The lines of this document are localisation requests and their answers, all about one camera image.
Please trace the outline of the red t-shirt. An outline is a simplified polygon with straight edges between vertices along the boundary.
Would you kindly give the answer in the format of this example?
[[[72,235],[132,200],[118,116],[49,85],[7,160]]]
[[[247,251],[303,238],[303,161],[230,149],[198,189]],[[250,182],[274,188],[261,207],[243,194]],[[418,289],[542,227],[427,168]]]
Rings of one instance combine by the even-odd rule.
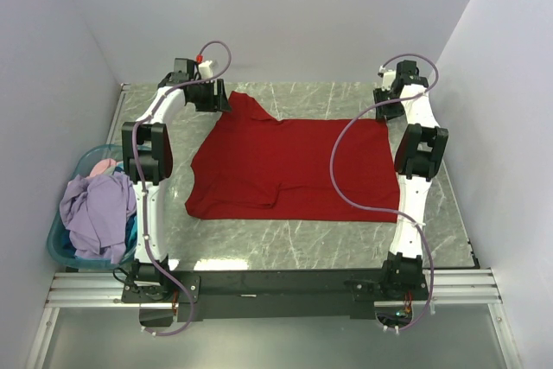
[[[385,124],[278,120],[241,92],[230,105],[191,162],[190,216],[396,221],[400,193]]]

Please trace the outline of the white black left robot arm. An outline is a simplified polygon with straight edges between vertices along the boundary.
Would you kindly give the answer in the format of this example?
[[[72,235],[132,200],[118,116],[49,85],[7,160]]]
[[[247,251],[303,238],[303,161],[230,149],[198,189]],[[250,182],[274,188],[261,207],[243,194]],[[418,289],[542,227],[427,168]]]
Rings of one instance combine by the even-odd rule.
[[[191,104],[198,112],[232,110],[217,63],[202,54],[175,59],[174,70],[159,83],[153,101],[135,122],[122,125],[124,172],[133,182],[137,200],[137,247],[131,280],[160,302],[172,293],[168,247],[163,236],[165,187],[174,158],[168,128],[177,113]]]

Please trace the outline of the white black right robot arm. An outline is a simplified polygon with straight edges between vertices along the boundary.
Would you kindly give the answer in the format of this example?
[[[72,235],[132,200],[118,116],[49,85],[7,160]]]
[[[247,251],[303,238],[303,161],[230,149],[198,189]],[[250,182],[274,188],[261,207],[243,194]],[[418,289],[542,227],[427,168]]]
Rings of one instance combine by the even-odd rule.
[[[406,128],[397,147],[394,169],[400,199],[394,238],[379,278],[382,294],[398,299],[408,289],[426,286],[423,275],[424,215],[432,180],[438,174],[448,142],[448,130],[436,121],[429,92],[437,84],[437,66],[420,54],[400,54],[396,68],[378,70],[381,85],[373,90],[376,119],[405,117]]]

